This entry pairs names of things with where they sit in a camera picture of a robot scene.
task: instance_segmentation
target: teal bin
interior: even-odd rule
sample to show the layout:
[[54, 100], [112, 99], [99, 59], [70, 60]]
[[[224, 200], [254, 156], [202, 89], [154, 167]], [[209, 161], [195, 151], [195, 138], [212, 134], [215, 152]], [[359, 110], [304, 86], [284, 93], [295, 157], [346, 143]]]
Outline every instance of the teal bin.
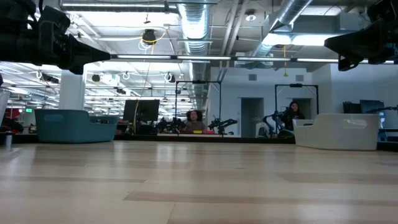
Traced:
[[[80, 110], [35, 110], [37, 137], [40, 142], [89, 143], [112, 141], [118, 118], [90, 117]], [[106, 124], [97, 120], [107, 120]]]

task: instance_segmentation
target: white column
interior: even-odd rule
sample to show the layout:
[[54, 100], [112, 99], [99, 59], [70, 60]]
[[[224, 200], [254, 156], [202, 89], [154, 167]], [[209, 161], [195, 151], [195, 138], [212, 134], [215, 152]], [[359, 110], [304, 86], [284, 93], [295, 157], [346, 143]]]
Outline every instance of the white column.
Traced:
[[62, 70], [60, 89], [60, 110], [83, 110], [87, 72], [75, 75], [69, 70]]

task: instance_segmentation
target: air vent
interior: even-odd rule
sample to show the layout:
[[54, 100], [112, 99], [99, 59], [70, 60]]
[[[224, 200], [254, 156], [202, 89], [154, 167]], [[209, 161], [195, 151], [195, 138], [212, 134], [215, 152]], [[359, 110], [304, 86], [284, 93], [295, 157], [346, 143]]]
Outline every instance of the air vent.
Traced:
[[256, 74], [249, 74], [249, 81], [257, 81], [257, 75]]
[[296, 75], [296, 82], [304, 82], [304, 75]]

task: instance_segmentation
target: woman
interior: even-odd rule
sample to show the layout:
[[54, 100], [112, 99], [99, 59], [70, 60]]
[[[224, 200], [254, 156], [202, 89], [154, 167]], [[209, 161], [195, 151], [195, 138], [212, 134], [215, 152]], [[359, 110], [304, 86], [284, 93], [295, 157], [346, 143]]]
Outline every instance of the woman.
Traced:
[[296, 101], [290, 103], [289, 108], [285, 111], [280, 120], [285, 123], [285, 129], [293, 131], [293, 119], [305, 119]]
[[203, 115], [201, 111], [194, 110], [187, 112], [187, 123], [184, 128], [185, 133], [193, 133], [193, 131], [206, 131], [206, 126], [201, 121]]

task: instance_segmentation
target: dark hair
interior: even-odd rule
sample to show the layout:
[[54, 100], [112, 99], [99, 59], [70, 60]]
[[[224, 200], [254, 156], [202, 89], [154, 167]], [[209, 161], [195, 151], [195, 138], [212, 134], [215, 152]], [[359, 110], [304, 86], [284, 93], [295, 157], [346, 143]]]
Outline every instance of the dark hair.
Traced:
[[296, 105], [297, 105], [297, 112], [300, 112], [300, 106], [299, 106], [299, 103], [298, 103], [297, 101], [292, 101], [292, 102], [289, 104], [289, 111], [292, 110], [292, 105], [293, 105], [293, 104], [296, 104]]
[[[197, 113], [197, 116], [198, 116], [197, 121], [202, 121], [203, 113], [201, 111], [199, 111], [199, 110], [193, 110], [193, 111]], [[188, 111], [187, 112], [187, 120], [188, 121], [191, 121], [191, 113], [192, 113], [192, 111]]]

